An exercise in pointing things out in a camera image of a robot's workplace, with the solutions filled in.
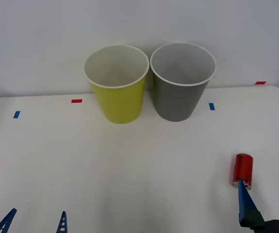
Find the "red tape marker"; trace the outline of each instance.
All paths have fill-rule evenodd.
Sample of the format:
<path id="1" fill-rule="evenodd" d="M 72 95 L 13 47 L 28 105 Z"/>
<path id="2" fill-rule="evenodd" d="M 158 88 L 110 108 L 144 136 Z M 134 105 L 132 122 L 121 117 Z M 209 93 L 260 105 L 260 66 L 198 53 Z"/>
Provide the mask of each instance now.
<path id="1" fill-rule="evenodd" d="M 72 103 L 82 103 L 82 99 L 71 100 Z"/>
<path id="2" fill-rule="evenodd" d="M 258 81 L 255 83 L 255 85 L 264 85 L 266 83 L 266 81 Z"/>

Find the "paper cup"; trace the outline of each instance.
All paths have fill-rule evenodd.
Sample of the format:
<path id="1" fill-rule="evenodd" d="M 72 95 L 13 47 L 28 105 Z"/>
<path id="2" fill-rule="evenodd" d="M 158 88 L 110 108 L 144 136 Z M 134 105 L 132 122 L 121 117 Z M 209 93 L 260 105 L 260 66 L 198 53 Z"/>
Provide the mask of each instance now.
<path id="1" fill-rule="evenodd" d="M 108 120 L 128 123 L 141 111 L 149 60 L 138 48 L 113 45 L 88 57 L 85 74 Z"/>
<path id="2" fill-rule="evenodd" d="M 213 55 L 192 43 L 159 47 L 152 54 L 150 65 L 154 73 L 155 109 L 169 121 L 190 117 L 216 71 Z"/>

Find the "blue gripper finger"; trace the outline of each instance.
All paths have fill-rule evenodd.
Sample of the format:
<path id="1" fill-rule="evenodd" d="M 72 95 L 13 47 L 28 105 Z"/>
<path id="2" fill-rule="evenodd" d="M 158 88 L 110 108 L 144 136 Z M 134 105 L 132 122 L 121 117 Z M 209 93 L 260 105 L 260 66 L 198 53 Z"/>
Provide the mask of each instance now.
<path id="1" fill-rule="evenodd" d="M 58 224 L 56 233 L 67 233 L 67 217 L 66 212 L 63 211 L 60 223 Z"/>
<path id="2" fill-rule="evenodd" d="M 11 222 L 14 218 L 14 215 L 17 213 L 16 209 L 12 209 L 6 217 L 3 218 L 3 220 L 0 222 L 0 233 L 7 233 L 9 230 L 9 227 L 11 225 Z"/>
<path id="3" fill-rule="evenodd" d="M 247 210 L 257 210 L 252 198 L 250 197 L 243 181 L 239 183 L 239 222 L 246 218 Z"/>

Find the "blue tape marker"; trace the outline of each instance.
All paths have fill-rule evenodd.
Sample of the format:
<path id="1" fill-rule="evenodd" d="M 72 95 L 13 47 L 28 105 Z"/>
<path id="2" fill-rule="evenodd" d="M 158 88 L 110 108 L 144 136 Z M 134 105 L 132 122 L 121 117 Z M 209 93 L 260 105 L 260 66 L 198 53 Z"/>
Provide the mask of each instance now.
<path id="1" fill-rule="evenodd" d="M 215 110 L 214 103 L 209 103 L 209 108 L 210 108 L 210 110 Z"/>
<path id="2" fill-rule="evenodd" d="M 16 119 L 16 118 L 18 118 L 18 116 L 19 116 L 19 113 L 20 113 L 21 111 L 16 111 L 15 112 L 15 114 L 14 114 L 14 117 L 13 117 L 13 119 Z"/>

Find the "gray cup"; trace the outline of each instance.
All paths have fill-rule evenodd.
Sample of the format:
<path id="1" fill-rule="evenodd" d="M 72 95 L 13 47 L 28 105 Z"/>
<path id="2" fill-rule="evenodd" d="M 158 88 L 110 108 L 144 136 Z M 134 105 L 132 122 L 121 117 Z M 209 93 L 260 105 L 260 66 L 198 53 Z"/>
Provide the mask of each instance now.
<path id="1" fill-rule="evenodd" d="M 155 109 L 169 121 L 190 117 L 216 71 L 213 55 L 192 43 L 159 47 L 150 58 L 150 66 L 154 72 Z"/>

